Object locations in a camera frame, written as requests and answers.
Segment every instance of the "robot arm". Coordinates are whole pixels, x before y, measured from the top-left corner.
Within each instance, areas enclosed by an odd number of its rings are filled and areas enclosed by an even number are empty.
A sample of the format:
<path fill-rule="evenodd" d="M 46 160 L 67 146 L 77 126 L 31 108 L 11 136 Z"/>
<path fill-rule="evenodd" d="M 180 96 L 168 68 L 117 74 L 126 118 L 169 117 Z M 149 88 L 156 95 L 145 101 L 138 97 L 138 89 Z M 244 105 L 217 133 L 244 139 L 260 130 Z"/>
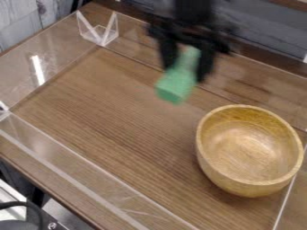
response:
<path fill-rule="evenodd" d="M 177 57 L 177 43 L 201 51 L 196 68 L 196 80 L 202 82 L 213 69 L 217 52 L 230 53 L 229 44 L 218 36 L 214 24 L 213 0 L 122 0 L 146 13 L 150 24 L 148 34 L 158 42 L 164 69 Z"/>

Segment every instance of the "wooden bowl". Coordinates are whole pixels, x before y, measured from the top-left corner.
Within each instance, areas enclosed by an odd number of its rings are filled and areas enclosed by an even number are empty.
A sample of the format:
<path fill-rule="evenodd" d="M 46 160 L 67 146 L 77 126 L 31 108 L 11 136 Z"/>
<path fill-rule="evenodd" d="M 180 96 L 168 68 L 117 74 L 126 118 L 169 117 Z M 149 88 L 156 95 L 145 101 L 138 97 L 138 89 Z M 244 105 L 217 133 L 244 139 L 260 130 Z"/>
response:
<path fill-rule="evenodd" d="M 248 105 L 210 111 L 196 131 L 197 161 L 226 192 L 261 197 L 281 190 L 301 167 L 300 138 L 276 114 Z"/>

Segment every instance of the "black cable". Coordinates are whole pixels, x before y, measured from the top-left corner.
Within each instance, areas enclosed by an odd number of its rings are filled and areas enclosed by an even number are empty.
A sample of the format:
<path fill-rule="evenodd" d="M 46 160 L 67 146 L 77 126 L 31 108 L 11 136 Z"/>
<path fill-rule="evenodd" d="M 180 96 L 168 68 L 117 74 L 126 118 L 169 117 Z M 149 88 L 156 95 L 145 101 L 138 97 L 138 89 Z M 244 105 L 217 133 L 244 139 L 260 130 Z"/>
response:
<path fill-rule="evenodd" d="M 41 210 L 33 204 L 30 204 L 27 202 L 21 202 L 21 201 L 11 201 L 11 202 L 6 202 L 6 203 L 0 203 L 0 210 L 6 209 L 6 208 L 11 208 L 11 207 L 17 207 L 17 206 L 30 208 L 35 212 L 37 217 L 38 217 L 38 229 L 37 230 L 42 230 L 43 221 L 42 221 Z"/>

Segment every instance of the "bowl rim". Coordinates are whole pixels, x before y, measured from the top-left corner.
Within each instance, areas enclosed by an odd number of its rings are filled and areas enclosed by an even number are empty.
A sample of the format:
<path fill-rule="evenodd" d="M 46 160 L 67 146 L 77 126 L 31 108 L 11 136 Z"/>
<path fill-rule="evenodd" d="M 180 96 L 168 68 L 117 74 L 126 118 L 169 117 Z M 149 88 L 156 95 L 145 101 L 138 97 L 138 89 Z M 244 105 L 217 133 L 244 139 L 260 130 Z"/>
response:
<path fill-rule="evenodd" d="M 250 180 L 245 180 L 245 179 L 233 179 L 230 178 L 226 174 L 224 174 L 217 167 L 214 167 L 210 162 L 206 160 L 206 156 L 205 156 L 205 151 L 202 149 L 202 145 L 201 145 L 201 138 L 200 138 L 200 134 L 201 134 L 201 130 L 202 130 L 202 126 L 204 126 L 204 123 L 206 122 L 208 118 L 216 114 L 217 112 L 220 111 L 224 111 L 226 109 L 232 109 L 232 108 L 244 108 L 244 109 L 252 109 L 252 110 L 257 110 L 257 111 L 261 111 L 264 113 L 266 113 L 268 115 L 273 116 L 278 122 L 288 128 L 289 130 L 289 133 L 294 139 L 294 142 L 297 143 L 297 146 L 298 146 L 298 156 L 297 156 L 297 160 L 296 160 L 296 163 L 294 165 L 292 166 L 292 169 L 278 178 L 273 179 L 273 180 L 266 180 L 266 181 L 250 181 Z M 261 109 L 256 106 L 252 106 L 252 105 L 244 105 L 244 104 L 232 104 L 232 105 L 225 105 L 225 106 L 221 106 L 216 109 L 213 109 L 205 116 L 204 118 L 201 118 L 201 120 L 198 121 L 198 124 L 197 124 L 197 128 L 196 128 L 196 147 L 197 147 L 197 150 L 198 150 L 198 154 L 202 156 L 202 158 L 206 160 L 206 163 L 208 165 L 210 166 L 210 168 L 213 168 L 216 170 L 216 172 L 218 174 L 221 174 L 224 177 L 229 178 L 232 181 L 236 181 L 238 183 L 242 183 L 242 184 L 248 184 L 248 185 L 273 185 L 273 184 L 278 184 L 284 181 L 286 181 L 288 179 L 290 179 L 293 177 L 293 175 L 297 173 L 298 169 L 301 168 L 301 162 L 302 162 L 302 145 L 301 145 L 301 140 L 298 138 L 298 135 L 296 133 L 296 131 L 293 130 L 293 127 L 288 124 L 288 122 L 285 120 L 282 120 L 273 112 L 265 110 L 265 109 Z"/>

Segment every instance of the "green block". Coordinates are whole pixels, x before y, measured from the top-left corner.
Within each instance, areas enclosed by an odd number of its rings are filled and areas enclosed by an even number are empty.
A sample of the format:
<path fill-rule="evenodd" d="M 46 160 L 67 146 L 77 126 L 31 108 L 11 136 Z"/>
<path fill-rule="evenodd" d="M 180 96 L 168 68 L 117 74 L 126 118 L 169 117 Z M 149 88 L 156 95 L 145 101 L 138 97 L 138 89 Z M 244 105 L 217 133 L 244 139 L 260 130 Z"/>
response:
<path fill-rule="evenodd" d="M 165 71 L 156 83 L 156 93 L 161 100 L 180 104 L 194 88 L 194 64 L 200 51 L 189 47 L 178 56 L 174 65 Z"/>

